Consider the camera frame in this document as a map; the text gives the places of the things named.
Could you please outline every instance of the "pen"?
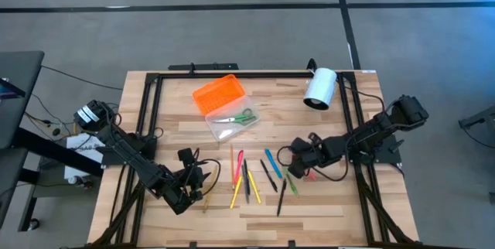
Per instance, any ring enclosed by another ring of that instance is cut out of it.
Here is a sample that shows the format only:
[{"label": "pen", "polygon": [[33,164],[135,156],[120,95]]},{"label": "pen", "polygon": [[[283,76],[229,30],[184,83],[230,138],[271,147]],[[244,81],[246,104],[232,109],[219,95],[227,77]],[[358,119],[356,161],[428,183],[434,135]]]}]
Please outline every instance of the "pen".
[{"label": "pen", "polygon": [[273,187],[273,189],[275,190],[275,192],[278,192],[277,185],[275,184],[275,182],[273,181],[273,179],[271,179],[270,173],[266,169],[265,163],[261,159],[260,159],[260,162],[261,162],[261,166],[263,166],[263,170],[266,172],[266,176],[268,177],[268,179],[270,179],[271,186]]},{"label": "pen", "polygon": [[246,203],[249,203],[249,193],[248,193],[249,179],[248,179],[248,174],[246,173],[245,166],[242,167],[242,176],[244,177],[244,194],[246,194]]},{"label": "pen", "polygon": [[265,148],[265,153],[266,153],[266,155],[268,157],[268,160],[270,160],[270,163],[273,166],[273,169],[277,173],[277,176],[281,179],[282,178],[282,174],[280,173],[280,170],[278,170],[278,167],[275,164],[275,161],[273,161],[273,156],[271,156],[271,152],[270,152],[270,150],[268,148]]},{"label": "pen", "polygon": [[[211,174],[211,184],[210,184],[210,186],[212,186],[213,183],[215,182],[215,178],[217,177],[217,170],[218,170],[218,166],[215,166],[215,169],[213,170],[213,173]],[[209,192],[207,194],[207,197],[204,200],[203,213],[205,213],[207,211],[208,203],[210,202],[210,196],[211,196],[211,192]]]},{"label": "pen", "polygon": [[247,174],[249,175],[249,180],[251,181],[251,185],[253,186],[254,194],[256,194],[256,200],[258,201],[258,203],[261,203],[260,194],[258,194],[258,188],[256,188],[256,183],[254,182],[253,174],[251,174],[250,170],[247,171]]},{"label": "pen", "polygon": [[230,174],[232,175],[232,190],[235,188],[235,178],[234,178],[234,148],[230,144]]},{"label": "pen", "polygon": [[239,170],[241,169],[241,164],[242,164],[242,158],[244,156],[244,150],[241,150],[239,152],[239,155],[237,156],[237,169],[235,170],[235,182],[237,182],[237,179],[239,178]]},{"label": "pen", "polygon": [[282,208],[282,201],[284,200],[285,187],[287,187],[287,179],[284,179],[282,183],[282,191],[280,191],[280,200],[278,201],[277,217],[280,215],[280,209]]},{"label": "pen", "polygon": [[241,186],[242,176],[239,176],[237,180],[237,185],[235,186],[234,197],[232,198],[232,203],[230,203],[230,208],[234,208],[235,198],[237,198],[237,193],[239,192],[239,186]]},{"label": "pen", "polygon": [[288,179],[288,183],[291,185],[292,192],[296,197],[299,198],[299,193],[297,192],[297,188],[295,187],[294,183],[292,182],[291,176],[288,175],[287,169],[284,169],[284,174],[285,177]]},{"label": "pen", "polygon": [[[247,179],[248,178],[248,164],[246,163],[246,159],[244,159],[244,170],[246,174],[244,177]],[[251,189],[249,188],[249,184],[247,184],[247,194],[250,196],[251,195]]]}]

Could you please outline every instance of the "gray carpet floor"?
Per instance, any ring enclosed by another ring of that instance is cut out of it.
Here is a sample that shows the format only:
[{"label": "gray carpet floor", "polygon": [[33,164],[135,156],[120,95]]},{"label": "gray carpet floor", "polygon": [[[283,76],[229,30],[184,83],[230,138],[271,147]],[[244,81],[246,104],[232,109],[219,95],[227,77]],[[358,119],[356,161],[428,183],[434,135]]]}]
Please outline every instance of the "gray carpet floor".
[{"label": "gray carpet floor", "polygon": [[[348,2],[487,2],[495,0],[347,0]],[[0,8],[202,5],[338,0],[0,0]],[[350,9],[361,67],[376,70],[386,101],[416,96],[430,114],[421,129],[400,133],[404,171],[420,238],[429,244],[493,248],[495,150],[470,140],[457,121],[495,105],[495,8]],[[238,63],[241,69],[351,69],[339,9],[198,12],[0,13],[0,51],[42,50],[43,64],[121,87],[128,70],[170,64]],[[118,103],[120,92],[42,70],[34,93],[64,121],[91,99]],[[28,112],[48,114],[36,100]],[[28,121],[22,126],[38,132]],[[483,126],[471,133],[495,145]],[[36,166],[35,155],[27,166]],[[1,248],[58,248],[85,243],[97,190],[42,199],[43,226],[16,232],[27,187],[19,187]]]}]

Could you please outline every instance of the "blue marker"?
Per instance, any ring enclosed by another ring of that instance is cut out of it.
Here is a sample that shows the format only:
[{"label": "blue marker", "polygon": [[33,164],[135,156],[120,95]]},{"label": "blue marker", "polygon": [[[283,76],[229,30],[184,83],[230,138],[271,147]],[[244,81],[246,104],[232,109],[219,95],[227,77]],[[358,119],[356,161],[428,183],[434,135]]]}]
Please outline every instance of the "blue marker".
[{"label": "blue marker", "polygon": [[268,160],[270,160],[270,163],[271,165],[273,166],[273,169],[275,170],[275,172],[277,173],[277,176],[281,179],[282,178],[282,174],[280,173],[280,171],[278,170],[278,167],[277,165],[275,164],[275,161],[273,161],[273,156],[271,156],[271,152],[268,148],[265,148],[265,153],[266,155],[268,156]]}]

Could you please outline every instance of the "pink marker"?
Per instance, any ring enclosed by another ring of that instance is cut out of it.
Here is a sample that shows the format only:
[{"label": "pink marker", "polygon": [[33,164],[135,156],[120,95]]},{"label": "pink marker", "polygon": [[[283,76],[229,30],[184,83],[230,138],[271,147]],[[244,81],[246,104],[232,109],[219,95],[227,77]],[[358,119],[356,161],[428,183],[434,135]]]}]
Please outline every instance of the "pink marker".
[{"label": "pink marker", "polygon": [[235,171],[235,182],[239,179],[239,171],[241,170],[241,164],[242,164],[242,158],[244,156],[244,150],[241,150],[239,152],[239,155],[237,156],[237,169]]}]

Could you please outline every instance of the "white cylindrical light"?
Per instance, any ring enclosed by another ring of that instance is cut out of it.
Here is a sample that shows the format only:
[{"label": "white cylindrical light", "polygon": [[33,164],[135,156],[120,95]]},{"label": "white cylindrical light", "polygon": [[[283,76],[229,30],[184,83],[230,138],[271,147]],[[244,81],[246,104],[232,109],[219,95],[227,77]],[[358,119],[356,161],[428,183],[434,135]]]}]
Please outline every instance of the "white cylindrical light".
[{"label": "white cylindrical light", "polygon": [[317,110],[326,110],[330,106],[337,74],[328,68],[316,70],[304,96],[304,104]]}]

